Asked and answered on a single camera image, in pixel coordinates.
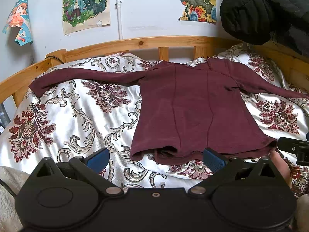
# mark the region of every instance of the blue gripper pad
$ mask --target blue gripper pad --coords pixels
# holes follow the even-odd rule
[[[107,148],[100,149],[85,158],[84,163],[96,173],[101,173],[109,163],[109,150]]]
[[[203,151],[203,162],[213,173],[216,173],[224,168],[229,160],[211,148],[205,148]]]

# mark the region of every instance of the fuzzy fabric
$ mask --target fuzzy fabric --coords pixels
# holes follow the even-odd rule
[[[298,232],[309,232],[309,196],[307,194],[298,198],[295,218]]]
[[[29,174],[0,166],[2,179],[16,194],[19,192]],[[23,228],[15,211],[14,198],[0,185],[0,232],[17,232]]]

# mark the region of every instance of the white pipe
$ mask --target white pipe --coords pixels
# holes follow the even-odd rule
[[[121,22],[121,1],[116,0],[116,8],[117,8],[117,21],[118,21],[118,35],[119,39],[123,39],[122,36],[122,22]]]

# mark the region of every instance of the cartoon character's face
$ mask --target cartoon character's face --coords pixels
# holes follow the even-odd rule
[[[16,13],[19,13],[19,14],[26,13],[25,8],[22,5],[19,5],[16,9]]]

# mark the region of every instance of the bed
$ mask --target bed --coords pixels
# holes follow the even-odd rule
[[[107,147],[111,155],[109,165],[100,174],[124,191],[129,187],[184,187],[187,190],[212,175],[203,162],[197,160],[167,166],[157,164],[152,154],[145,155],[141,161],[129,159],[142,104],[139,86],[76,79],[53,87],[41,98],[28,88],[36,77],[55,69],[125,73],[149,69],[159,61],[142,60],[130,50],[159,48],[159,60],[168,61],[169,47],[194,47],[194,60],[183,65],[196,66],[208,57],[228,58],[247,65],[276,86],[306,93],[300,87],[307,86],[309,61],[270,43],[251,46],[222,38],[162,36],[119,40],[71,51],[61,49],[0,83],[0,102],[13,95],[18,107],[14,119],[0,136],[0,166],[31,173],[43,157],[64,162]],[[307,99],[285,99],[246,91],[242,92],[242,98],[265,134],[277,139],[306,140]],[[291,169],[295,195],[308,193],[308,168],[297,166],[294,155],[281,152],[281,156]],[[258,158],[248,161],[256,162]]]

